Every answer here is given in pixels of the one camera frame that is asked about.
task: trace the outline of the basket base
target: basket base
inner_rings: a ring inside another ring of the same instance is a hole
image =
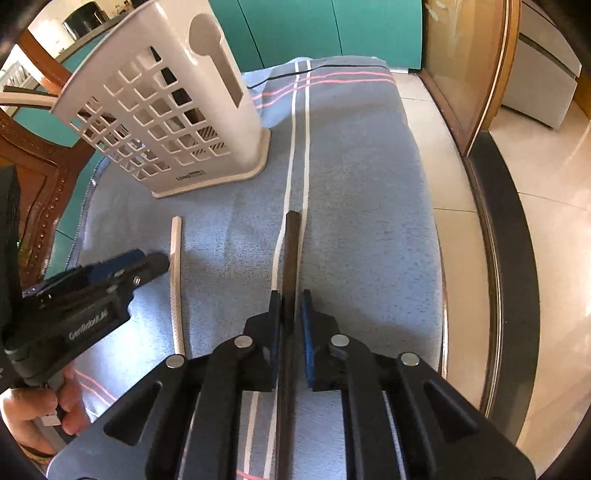
[[[271,141],[271,130],[268,128],[262,129],[261,135],[261,154],[259,156],[260,160],[259,163],[256,164],[255,168],[251,171],[247,171],[246,173],[240,173],[238,175],[230,175],[227,177],[220,177],[213,180],[202,180],[202,181],[195,181],[191,185],[185,185],[184,187],[179,187],[176,189],[166,190],[166,192],[154,193],[152,192],[152,196],[157,199],[162,199],[165,197],[170,197],[171,195],[178,195],[179,193],[190,192],[191,190],[203,189],[205,187],[213,187],[214,185],[221,185],[222,183],[230,183],[233,181],[241,181],[241,180],[248,180],[253,177],[256,177],[260,172],[262,172],[265,165],[267,165],[267,156],[269,154],[269,143]]]

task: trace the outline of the white rubber tube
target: white rubber tube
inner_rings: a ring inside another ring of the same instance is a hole
[[[185,355],[181,312],[181,226],[181,217],[174,217],[170,234],[170,316],[173,323],[174,353]]]

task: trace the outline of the hand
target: hand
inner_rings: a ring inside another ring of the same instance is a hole
[[[48,388],[13,388],[0,397],[2,418],[14,439],[47,455],[55,455],[56,451],[31,420],[50,414],[59,403],[67,412],[61,427],[68,435],[78,435],[90,425],[82,402],[82,389],[72,365],[68,365],[63,374],[65,383],[57,395]]]

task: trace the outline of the gray blanket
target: gray blanket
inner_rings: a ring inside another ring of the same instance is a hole
[[[99,169],[70,265],[132,248],[168,251],[171,220],[181,216],[187,352],[210,353],[267,309],[272,279],[281,278],[273,258],[288,187],[290,208],[307,216],[299,287],[312,291],[317,309],[376,353],[414,351],[437,368],[437,235],[418,149],[385,63],[304,59],[245,79],[260,83],[251,93],[272,132],[265,170],[156,200],[119,167]],[[173,353],[169,281],[165,275],[139,289],[131,320],[77,360],[91,415]],[[312,393],[303,373],[297,389],[293,478],[344,479],[339,394]],[[243,396],[238,478],[272,471],[273,403],[273,393]]]

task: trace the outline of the finger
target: finger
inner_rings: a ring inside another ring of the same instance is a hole
[[[82,389],[78,380],[66,378],[57,393],[57,399],[65,411],[70,411],[82,399]]]
[[[86,414],[84,404],[82,400],[76,403],[72,407],[70,413],[68,413],[61,421],[61,428],[68,435],[79,435],[82,431],[86,430],[90,425],[90,419]]]
[[[74,378],[75,372],[74,372],[74,363],[70,363],[67,364],[64,367],[64,370],[61,371],[64,374],[64,377],[66,378]]]
[[[48,388],[13,388],[2,395],[1,406],[12,421],[32,420],[54,411],[57,397]]]

